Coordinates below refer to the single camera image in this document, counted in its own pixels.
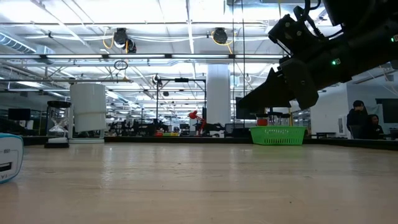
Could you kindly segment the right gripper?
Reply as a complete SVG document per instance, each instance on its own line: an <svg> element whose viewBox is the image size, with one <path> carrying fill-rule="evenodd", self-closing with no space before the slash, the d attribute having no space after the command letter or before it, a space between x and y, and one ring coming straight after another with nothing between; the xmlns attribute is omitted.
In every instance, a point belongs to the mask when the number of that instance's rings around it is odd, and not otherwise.
<svg viewBox="0 0 398 224"><path fill-rule="evenodd" d="M267 79L238 101L244 109L290 107L297 100L301 109L316 104L318 90L330 84L330 54L322 53L308 61L284 57L279 60L280 70L273 68Z"/></svg>

